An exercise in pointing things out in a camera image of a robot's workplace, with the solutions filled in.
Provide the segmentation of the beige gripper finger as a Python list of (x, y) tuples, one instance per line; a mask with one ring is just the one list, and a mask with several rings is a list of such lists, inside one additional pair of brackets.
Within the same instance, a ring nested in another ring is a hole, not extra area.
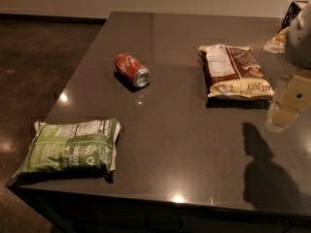
[(311, 104), (311, 71), (298, 70), (287, 80), (278, 104), (298, 113)]
[(280, 107), (277, 103), (272, 103), (268, 109), (265, 128), (274, 133), (280, 133), (288, 129), (298, 118), (299, 113)]

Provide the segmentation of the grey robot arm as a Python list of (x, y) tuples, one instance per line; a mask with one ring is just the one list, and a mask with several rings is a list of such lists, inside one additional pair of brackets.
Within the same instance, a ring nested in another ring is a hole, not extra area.
[(311, 104), (311, 2), (292, 2), (282, 27), (286, 25), (283, 60), (291, 73), (276, 84), (265, 122), (272, 132), (287, 129)]

